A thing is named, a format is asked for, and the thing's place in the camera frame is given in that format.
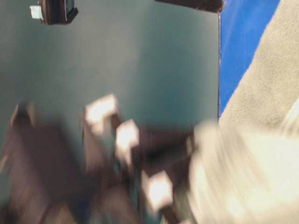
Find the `white cube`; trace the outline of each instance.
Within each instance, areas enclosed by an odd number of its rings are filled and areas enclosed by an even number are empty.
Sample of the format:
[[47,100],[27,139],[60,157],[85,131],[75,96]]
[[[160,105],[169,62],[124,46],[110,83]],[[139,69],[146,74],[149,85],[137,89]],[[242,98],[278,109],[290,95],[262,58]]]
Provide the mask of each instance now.
[[139,145],[139,129],[131,119],[116,129],[116,156],[119,160],[131,164],[131,149]]
[[172,182],[165,171],[149,178],[143,170],[142,189],[153,212],[173,203]]
[[118,101],[113,94],[99,98],[85,106],[85,119],[97,134],[104,131],[105,119],[118,113]]
[[30,6],[32,19],[43,20],[43,13],[41,6]]

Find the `fabric surface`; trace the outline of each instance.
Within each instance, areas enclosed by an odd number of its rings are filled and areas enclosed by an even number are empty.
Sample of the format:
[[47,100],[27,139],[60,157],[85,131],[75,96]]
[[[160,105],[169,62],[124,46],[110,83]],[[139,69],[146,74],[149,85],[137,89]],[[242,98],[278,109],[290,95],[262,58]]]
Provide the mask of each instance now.
[[197,126],[189,203],[198,223],[298,222],[298,105],[275,129]]
[[219,116],[252,62],[280,0],[226,0],[220,28]]
[[281,0],[219,124],[280,124],[299,95],[299,2]]

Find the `black object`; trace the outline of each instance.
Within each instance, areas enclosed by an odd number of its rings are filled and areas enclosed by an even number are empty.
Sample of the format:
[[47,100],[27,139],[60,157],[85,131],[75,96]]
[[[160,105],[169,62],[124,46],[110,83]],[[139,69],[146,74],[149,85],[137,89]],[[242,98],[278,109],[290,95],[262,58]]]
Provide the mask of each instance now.
[[42,7],[43,20],[46,25],[70,24],[78,14],[78,9],[68,9],[67,4],[74,4],[74,0],[41,0],[38,5]]
[[91,131],[91,127],[83,121],[83,143],[86,154],[86,171],[88,175],[101,176],[93,203],[98,212],[111,214],[113,217],[128,224],[141,224],[130,201],[127,176],[118,177],[106,152]]
[[[144,164],[143,170],[149,178],[161,171],[165,171],[172,183],[172,189],[175,191],[183,181],[188,181],[190,161],[191,157],[187,156],[175,161],[171,165],[161,164],[160,166],[152,166],[152,164]],[[169,224],[180,223],[179,218],[172,209],[172,205],[165,206],[160,212],[164,215]]]
[[152,166],[151,164],[146,163],[142,168],[148,177],[151,177],[164,170],[170,178],[172,187],[175,190],[180,183],[188,180],[190,161],[191,157],[187,156],[176,160],[171,165],[160,164],[160,166]]
[[223,8],[222,0],[155,0],[155,1],[190,7],[193,9],[208,11],[212,13],[221,12]]
[[81,173],[59,122],[12,126],[4,150],[11,203],[26,207],[28,223],[43,223],[56,205],[80,201],[96,188],[96,182]]
[[174,147],[185,146],[187,138],[193,139],[192,130],[143,127],[139,131],[139,145],[131,149],[132,163],[144,163]]

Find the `blue surface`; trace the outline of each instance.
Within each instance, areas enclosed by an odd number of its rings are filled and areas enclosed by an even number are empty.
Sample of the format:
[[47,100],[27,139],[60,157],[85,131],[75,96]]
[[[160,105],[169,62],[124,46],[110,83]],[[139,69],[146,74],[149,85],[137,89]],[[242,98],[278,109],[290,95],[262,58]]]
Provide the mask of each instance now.
[[220,115],[249,67],[279,0],[226,0],[221,13]]

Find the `dark green panel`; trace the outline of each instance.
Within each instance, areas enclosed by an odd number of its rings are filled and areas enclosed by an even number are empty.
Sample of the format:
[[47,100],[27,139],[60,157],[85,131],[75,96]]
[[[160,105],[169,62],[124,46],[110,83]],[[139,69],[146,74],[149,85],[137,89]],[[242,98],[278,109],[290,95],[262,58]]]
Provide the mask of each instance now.
[[[78,114],[108,93],[125,118],[194,125],[217,118],[218,15],[154,0],[77,1],[69,26],[31,19],[35,1],[0,2],[0,142],[15,104],[65,118],[83,160]],[[6,177],[0,199],[8,197]]]

